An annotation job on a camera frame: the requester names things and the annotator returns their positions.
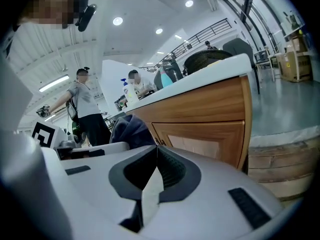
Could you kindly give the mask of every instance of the fluorescent light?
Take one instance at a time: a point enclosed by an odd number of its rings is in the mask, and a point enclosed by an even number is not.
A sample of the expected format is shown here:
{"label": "fluorescent light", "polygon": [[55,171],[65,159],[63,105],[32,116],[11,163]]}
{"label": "fluorescent light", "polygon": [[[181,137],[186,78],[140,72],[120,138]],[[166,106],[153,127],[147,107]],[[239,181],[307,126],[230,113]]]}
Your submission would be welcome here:
{"label": "fluorescent light", "polygon": [[45,85],[44,87],[41,87],[41,88],[39,89],[39,92],[40,92],[40,93],[43,93],[45,90],[48,90],[50,87],[55,86],[55,85],[63,82],[64,80],[67,80],[67,79],[69,79],[69,76],[68,76],[68,75],[64,75],[64,76],[58,78],[57,80],[54,80],[54,81],[48,83],[48,84]]}
{"label": "fluorescent light", "polygon": [[186,3],[185,3],[186,7],[191,7],[193,5],[194,5],[194,1],[192,1],[192,0],[186,1]]}
{"label": "fluorescent light", "polygon": [[46,120],[44,120],[45,122],[46,121],[48,121],[49,119],[51,119],[51,118],[54,118],[56,115],[55,114],[53,114],[52,116],[50,116],[49,118],[47,118]]}
{"label": "fluorescent light", "polygon": [[113,20],[113,25],[119,26],[119,25],[122,24],[122,22],[124,22],[124,20],[123,20],[121,17],[116,17],[116,18]]}
{"label": "fluorescent light", "polygon": [[164,31],[162,28],[159,28],[155,31],[156,34],[160,35]]}

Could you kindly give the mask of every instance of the concrete floor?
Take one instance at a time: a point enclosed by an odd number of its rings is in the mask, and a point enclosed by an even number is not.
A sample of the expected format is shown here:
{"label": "concrete floor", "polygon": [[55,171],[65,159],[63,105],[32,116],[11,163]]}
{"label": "concrete floor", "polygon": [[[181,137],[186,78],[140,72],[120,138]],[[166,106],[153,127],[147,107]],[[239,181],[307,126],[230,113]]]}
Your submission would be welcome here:
{"label": "concrete floor", "polygon": [[252,136],[299,131],[320,125],[320,83],[288,82],[271,70],[262,70],[260,95],[254,73],[249,75],[252,95]]}

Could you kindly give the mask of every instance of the cardboard box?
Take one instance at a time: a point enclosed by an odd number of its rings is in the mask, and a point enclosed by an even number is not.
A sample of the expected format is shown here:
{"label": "cardboard box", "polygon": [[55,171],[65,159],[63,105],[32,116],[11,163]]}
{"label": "cardboard box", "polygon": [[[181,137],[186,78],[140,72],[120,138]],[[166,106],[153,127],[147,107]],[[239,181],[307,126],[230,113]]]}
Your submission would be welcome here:
{"label": "cardboard box", "polygon": [[297,67],[295,54],[293,51],[277,55],[281,78],[290,82],[301,82],[309,80],[312,77],[311,63],[309,56],[297,57],[299,64],[299,77],[297,80]]}
{"label": "cardboard box", "polygon": [[286,52],[293,52],[295,48],[295,51],[297,53],[303,53],[307,51],[307,47],[305,45],[305,40],[303,36],[295,36],[293,37],[289,42],[286,42]]}

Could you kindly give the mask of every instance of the person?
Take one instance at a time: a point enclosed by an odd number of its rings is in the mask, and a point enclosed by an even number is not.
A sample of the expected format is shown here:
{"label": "person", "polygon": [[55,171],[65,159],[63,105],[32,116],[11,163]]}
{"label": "person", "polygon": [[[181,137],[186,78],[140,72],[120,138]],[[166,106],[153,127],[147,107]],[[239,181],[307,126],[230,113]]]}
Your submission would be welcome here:
{"label": "person", "polygon": [[51,24],[63,29],[83,15],[89,0],[28,0],[14,24],[1,39],[1,52],[8,58],[13,37],[24,23]]}
{"label": "person", "polygon": [[49,107],[48,112],[52,114],[72,98],[78,113],[80,126],[86,133],[91,145],[105,145],[109,143],[111,133],[90,89],[86,86],[88,79],[88,71],[80,68],[76,72],[76,81],[53,106]]}
{"label": "person", "polygon": [[149,79],[141,76],[138,71],[131,70],[128,74],[129,83],[133,84],[138,97],[146,95],[148,92],[154,90],[156,87]]}
{"label": "person", "polygon": [[209,42],[209,41],[205,41],[205,45],[206,45],[206,47],[207,47],[208,50],[218,50],[217,47],[215,47],[215,46],[212,47],[212,46],[210,45],[210,42]]}

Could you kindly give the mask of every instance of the white countertop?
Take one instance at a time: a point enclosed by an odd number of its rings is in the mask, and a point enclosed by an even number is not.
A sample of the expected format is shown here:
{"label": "white countertop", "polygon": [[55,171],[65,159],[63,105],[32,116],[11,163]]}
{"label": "white countertop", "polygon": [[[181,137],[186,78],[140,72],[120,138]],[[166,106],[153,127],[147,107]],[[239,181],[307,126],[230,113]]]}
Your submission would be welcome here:
{"label": "white countertop", "polygon": [[214,64],[211,64],[161,90],[158,90],[157,92],[145,97],[132,106],[114,114],[113,116],[116,116],[122,112],[129,112],[151,103],[210,85],[215,82],[241,76],[249,73],[251,70],[251,63],[246,54],[240,54],[224,60],[219,60]]}

